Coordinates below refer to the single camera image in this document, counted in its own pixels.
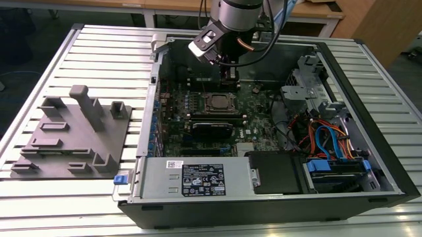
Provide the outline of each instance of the white label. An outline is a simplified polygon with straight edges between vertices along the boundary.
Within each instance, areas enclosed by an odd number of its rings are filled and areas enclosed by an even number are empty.
[[[181,169],[183,161],[181,160],[168,160],[165,168],[167,169]]]
[[[123,3],[121,6],[132,6],[132,7],[140,7],[140,4],[129,4],[129,3]]]
[[[327,18],[343,18],[343,16],[327,15]]]

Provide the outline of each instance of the power supply label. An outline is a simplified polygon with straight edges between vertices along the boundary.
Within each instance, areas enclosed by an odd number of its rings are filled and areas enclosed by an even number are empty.
[[[181,187],[181,194],[185,197],[224,196],[223,164],[184,164]]]

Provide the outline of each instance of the wooden table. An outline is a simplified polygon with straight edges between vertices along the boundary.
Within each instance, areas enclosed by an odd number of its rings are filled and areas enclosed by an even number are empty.
[[[212,0],[207,1],[207,11]],[[155,27],[155,15],[197,16],[200,0],[145,0],[144,13],[147,27]],[[334,12],[324,3],[303,2],[295,5],[288,22],[323,24],[319,37],[330,37],[343,12]]]
[[[0,6],[143,14],[145,0],[0,0]]]
[[[211,1],[207,0],[208,12]],[[144,15],[145,26],[155,28],[156,15],[197,16],[200,0],[0,0],[0,6],[137,13]],[[323,24],[319,37],[330,37],[338,21],[343,18],[344,14],[332,12],[325,4],[303,2],[296,4],[287,21]]]

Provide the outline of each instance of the blue latch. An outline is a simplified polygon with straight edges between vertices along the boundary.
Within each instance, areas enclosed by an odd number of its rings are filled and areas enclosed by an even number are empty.
[[[367,160],[363,160],[363,167],[364,167],[366,171],[370,171],[371,166],[370,166],[370,162]]]
[[[116,175],[113,177],[113,184],[114,185],[127,185],[128,176],[127,175]]]
[[[309,162],[305,163],[305,165],[309,172],[331,171],[331,167],[325,159],[312,159]]]

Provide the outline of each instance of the aluminum table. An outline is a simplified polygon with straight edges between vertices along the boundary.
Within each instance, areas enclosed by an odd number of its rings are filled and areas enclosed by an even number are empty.
[[[12,162],[28,143],[42,112],[44,96],[62,96],[73,84],[89,87],[102,105],[124,101],[135,108],[120,170],[135,166],[143,107],[151,73],[151,39],[156,32],[193,36],[197,31],[109,26],[76,26],[0,141],[0,236],[407,236],[422,235],[422,198],[394,208],[371,210],[346,221],[143,230],[120,212],[128,186],[112,180],[10,181]],[[364,45],[351,39],[280,36],[325,42],[387,142],[422,192],[422,115]],[[330,81],[334,94],[339,98]]]

